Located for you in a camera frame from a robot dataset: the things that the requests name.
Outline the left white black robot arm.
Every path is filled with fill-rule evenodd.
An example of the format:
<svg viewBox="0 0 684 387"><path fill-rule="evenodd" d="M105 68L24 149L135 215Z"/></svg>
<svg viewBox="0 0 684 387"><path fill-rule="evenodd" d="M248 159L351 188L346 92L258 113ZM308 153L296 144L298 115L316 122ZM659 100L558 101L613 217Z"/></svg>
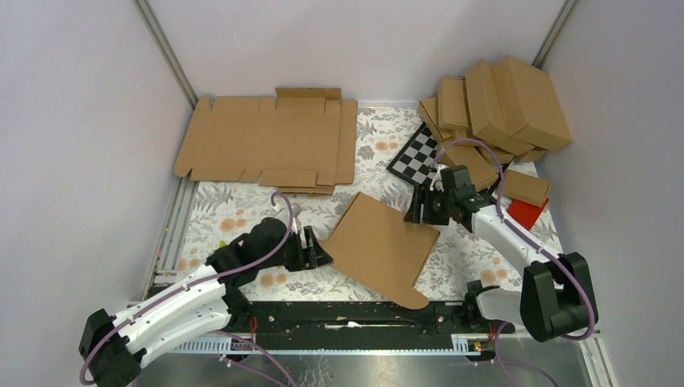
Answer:
<svg viewBox="0 0 684 387"><path fill-rule="evenodd" d="M84 360L83 385L125 386L154 355L183 339L252 324L252 303L241 286L266 268L290 272L323 267L333 258L323 250L312 227L291 230L292 222L264 218L248 233L215 250L205 264L176 285L136 306L86 320L78 351Z"/></svg>

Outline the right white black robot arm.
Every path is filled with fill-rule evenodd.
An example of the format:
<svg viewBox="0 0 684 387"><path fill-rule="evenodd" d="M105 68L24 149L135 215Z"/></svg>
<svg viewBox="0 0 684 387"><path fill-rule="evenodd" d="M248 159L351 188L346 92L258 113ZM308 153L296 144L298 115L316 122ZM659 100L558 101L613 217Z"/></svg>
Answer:
<svg viewBox="0 0 684 387"><path fill-rule="evenodd" d="M544 246L505 214L499 200L479 193L465 166L440 166L432 182L414 185L405 221L457 223L485 240L521 275L519 291L468 286L462 319L482 332L494 321L520 325L537 341L589 338L599 320L589 265L581 254Z"/></svg>

